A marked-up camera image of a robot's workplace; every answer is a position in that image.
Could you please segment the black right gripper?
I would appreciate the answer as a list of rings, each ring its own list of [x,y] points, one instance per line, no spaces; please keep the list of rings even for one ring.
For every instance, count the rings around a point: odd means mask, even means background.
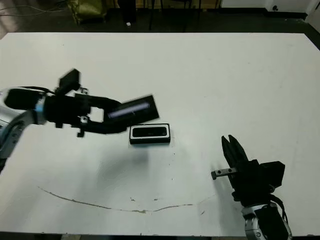
[[[228,138],[222,136],[221,144],[229,168],[213,170],[212,179],[227,176],[233,189],[233,200],[243,207],[269,203],[270,186],[261,165],[256,159],[248,161],[244,148],[234,136],[229,134]]]

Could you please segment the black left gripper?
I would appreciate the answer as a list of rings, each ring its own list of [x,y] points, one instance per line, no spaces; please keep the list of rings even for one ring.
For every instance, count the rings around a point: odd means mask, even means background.
[[[45,97],[43,113],[45,119],[55,123],[56,128],[70,125],[78,128],[78,137],[83,137],[85,132],[96,134],[118,134],[127,130],[126,126],[114,123],[91,121],[89,114],[91,107],[111,112],[122,103],[107,97],[89,96],[87,92],[67,95],[71,91],[78,91],[79,87],[58,87],[54,94]]]

